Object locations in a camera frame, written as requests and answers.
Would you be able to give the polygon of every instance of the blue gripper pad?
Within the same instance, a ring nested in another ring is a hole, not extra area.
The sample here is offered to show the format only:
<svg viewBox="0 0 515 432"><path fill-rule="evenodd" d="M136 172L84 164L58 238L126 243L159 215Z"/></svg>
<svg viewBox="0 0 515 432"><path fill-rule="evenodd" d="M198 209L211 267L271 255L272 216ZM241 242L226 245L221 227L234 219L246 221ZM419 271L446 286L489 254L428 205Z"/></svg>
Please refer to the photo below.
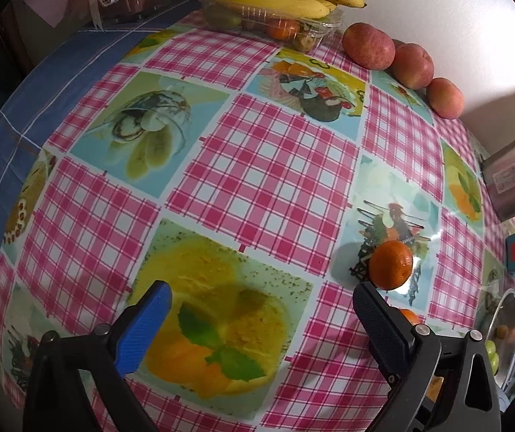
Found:
<svg viewBox="0 0 515 432"><path fill-rule="evenodd" d="M137 370L172 308L172 290L167 283L157 284L152 294L151 290L134 306L139 311L117 342L115 367L122 377Z"/></svg>

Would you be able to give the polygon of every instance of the label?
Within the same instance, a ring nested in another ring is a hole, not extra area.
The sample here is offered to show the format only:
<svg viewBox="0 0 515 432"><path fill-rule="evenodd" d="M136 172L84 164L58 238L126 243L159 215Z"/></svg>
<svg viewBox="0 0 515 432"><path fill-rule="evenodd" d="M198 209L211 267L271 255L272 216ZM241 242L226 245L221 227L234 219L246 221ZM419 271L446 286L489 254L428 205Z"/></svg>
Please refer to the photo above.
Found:
<svg viewBox="0 0 515 432"><path fill-rule="evenodd" d="M503 193L515 187L515 162L499 172L493 174L493 181L497 193Z"/></svg>

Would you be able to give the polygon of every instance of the printed mint leaf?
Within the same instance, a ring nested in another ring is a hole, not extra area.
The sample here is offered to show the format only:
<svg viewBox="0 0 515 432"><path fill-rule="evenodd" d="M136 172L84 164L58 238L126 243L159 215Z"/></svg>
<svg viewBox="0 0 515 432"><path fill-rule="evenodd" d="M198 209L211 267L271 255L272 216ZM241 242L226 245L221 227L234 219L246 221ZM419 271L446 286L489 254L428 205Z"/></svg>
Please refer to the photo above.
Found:
<svg viewBox="0 0 515 432"><path fill-rule="evenodd" d="M481 206L477 199L471 194L469 195L469 202L471 203L471 207L475 212L481 212Z"/></svg>
<svg viewBox="0 0 515 432"><path fill-rule="evenodd" d="M457 173L457 177L460 179L461 188L464 189L464 192L469 194L469 183L465 180L465 177L461 175L461 172Z"/></svg>
<svg viewBox="0 0 515 432"><path fill-rule="evenodd" d="M255 360L231 346L221 346L205 360L208 364L218 363L223 374L230 380L249 382L265 376L265 372Z"/></svg>
<svg viewBox="0 0 515 432"><path fill-rule="evenodd" d="M469 170L467 171L467 182L469 183L469 189L471 190L471 193L475 193L476 190L479 190L477 179Z"/></svg>
<svg viewBox="0 0 515 432"><path fill-rule="evenodd" d="M183 303L177 314L183 335L194 345L217 349L222 345L217 330L208 321L202 319L193 307Z"/></svg>

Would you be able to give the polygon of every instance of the white wall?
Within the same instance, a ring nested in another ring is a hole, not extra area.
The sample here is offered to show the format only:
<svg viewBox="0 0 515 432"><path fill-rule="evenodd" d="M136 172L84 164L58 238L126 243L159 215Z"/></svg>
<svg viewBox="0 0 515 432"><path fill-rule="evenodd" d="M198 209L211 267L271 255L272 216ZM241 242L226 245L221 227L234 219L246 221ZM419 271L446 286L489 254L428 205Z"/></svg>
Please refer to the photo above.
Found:
<svg viewBox="0 0 515 432"><path fill-rule="evenodd" d="M463 120L490 153L515 138L513 0L366 0L345 9L347 25L364 21L431 54L435 75L464 92Z"/></svg>

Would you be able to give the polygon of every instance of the blue cloth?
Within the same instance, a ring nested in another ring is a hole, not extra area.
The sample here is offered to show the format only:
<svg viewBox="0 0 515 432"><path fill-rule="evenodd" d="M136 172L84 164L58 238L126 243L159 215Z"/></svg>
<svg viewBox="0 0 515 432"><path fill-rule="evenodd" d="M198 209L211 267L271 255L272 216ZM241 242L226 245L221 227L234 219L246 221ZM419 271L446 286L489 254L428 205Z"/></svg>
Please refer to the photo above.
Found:
<svg viewBox="0 0 515 432"><path fill-rule="evenodd" d="M83 28L41 62L0 110L0 245L9 212L41 146L77 102L149 33L200 8L174 0L146 21Z"/></svg>

